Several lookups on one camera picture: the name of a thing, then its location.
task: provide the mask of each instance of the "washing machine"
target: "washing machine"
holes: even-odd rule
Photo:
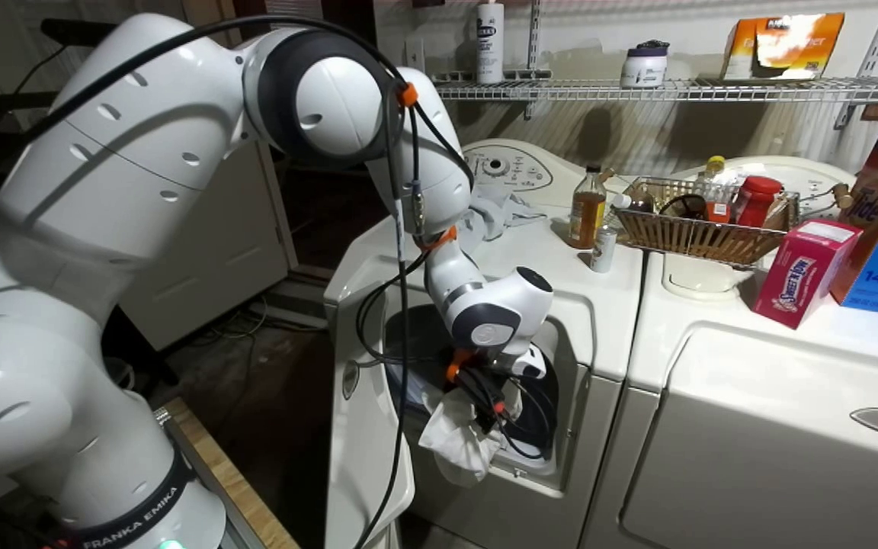
[[[406,408],[407,447],[398,447],[393,494],[375,541],[388,545],[393,541],[388,525],[411,506],[437,534],[459,545],[576,545],[628,365],[643,254],[617,248],[613,267],[593,273],[578,251],[568,248],[564,223],[584,168],[518,141],[478,141],[462,153],[475,170],[475,188],[507,188],[542,214],[503,230],[500,237],[478,245],[470,257],[487,277],[528,267],[554,287],[548,325],[535,335],[554,377],[551,451],[548,459],[525,459],[500,450],[489,472],[462,484],[413,447],[413,408]],[[416,257],[407,237],[402,237],[402,257]],[[402,314],[411,322],[413,349],[446,338],[416,273],[407,277],[406,307],[395,289],[388,289],[371,310],[358,307],[361,297],[393,275],[395,230],[393,221],[381,221],[349,245],[326,287],[336,343],[326,545],[352,545],[375,517],[393,466],[391,365],[368,356],[357,328],[383,355],[393,338],[391,328]]]
[[[800,160],[732,168],[815,198],[850,180]],[[752,314],[752,282],[696,284],[722,282],[706,270],[647,257],[582,545],[878,549],[878,314],[823,298],[789,331]]]

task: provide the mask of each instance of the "white wall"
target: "white wall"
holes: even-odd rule
[[[528,0],[507,4],[507,67],[528,63]],[[729,34],[740,16],[845,11],[848,22],[826,77],[853,77],[878,28],[878,0],[542,0],[539,45],[554,83],[616,83],[634,43],[669,43],[667,81],[715,81]],[[411,11],[407,0],[375,0],[379,45],[427,73],[470,72],[470,19],[475,0]],[[837,104],[551,104],[535,119],[518,104],[451,104],[459,138],[522,138],[574,163],[628,170],[665,170],[706,153],[796,153],[857,168],[878,125],[831,132]]]

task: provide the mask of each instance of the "wire shelf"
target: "wire shelf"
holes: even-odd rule
[[[878,104],[878,77],[811,81],[811,83],[665,83],[657,90],[564,86],[564,83],[470,86],[437,77],[437,90],[446,102]]]

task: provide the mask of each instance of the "front-loading washer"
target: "front-loading washer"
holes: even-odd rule
[[[848,184],[800,160],[779,180]],[[797,331],[740,287],[680,293],[649,254],[584,549],[878,549],[878,314],[823,298]]]
[[[459,545],[576,545],[625,380],[643,254],[617,248],[607,273],[590,273],[582,251],[568,248],[560,231],[584,168],[518,141],[478,141],[462,153],[475,170],[475,188],[509,188],[542,214],[478,245],[470,257],[487,277],[528,267],[554,287],[548,325],[535,335],[556,377],[554,451],[546,460],[528,460],[503,450],[478,484],[459,484],[413,447],[411,420],[381,525],[411,504],[433,534]],[[357,302],[395,273],[393,240],[391,221],[381,221],[349,245],[326,287],[336,333],[326,545],[352,545],[391,477],[395,414],[388,368],[358,349],[352,328]],[[429,298],[419,275],[407,277],[407,289],[411,307],[424,310]],[[398,314],[398,297],[383,293],[381,304],[361,319],[368,343],[383,346]]]

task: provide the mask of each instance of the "white washing machine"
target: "white washing machine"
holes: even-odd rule
[[[625,380],[636,297],[640,251],[617,248],[610,273],[590,273],[578,251],[568,248],[556,230],[568,223],[574,185],[582,168],[518,141],[481,141],[467,148],[475,185],[511,188],[542,221],[507,230],[481,245],[472,261],[487,277],[515,267],[535,270],[554,287],[539,349],[556,377],[556,431],[548,460],[525,460],[500,451],[478,484],[449,482],[437,459],[413,450],[413,420],[402,447],[395,489],[381,517],[379,541],[407,506],[449,537],[475,545],[564,549],[578,544],[593,472]],[[336,338],[333,385],[333,465],[326,545],[352,545],[379,511],[391,460],[395,413],[388,368],[357,338],[357,304],[379,284],[395,275],[393,223],[383,221],[349,245],[329,289],[326,307]],[[427,304],[419,275],[411,275],[411,304]],[[368,343],[388,346],[388,328],[398,319],[398,297],[383,293],[364,319]]]
[[[800,185],[815,163],[748,160]],[[878,314],[831,298],[785,331],[704,270],[649,254],[584,549],[878,549]]]

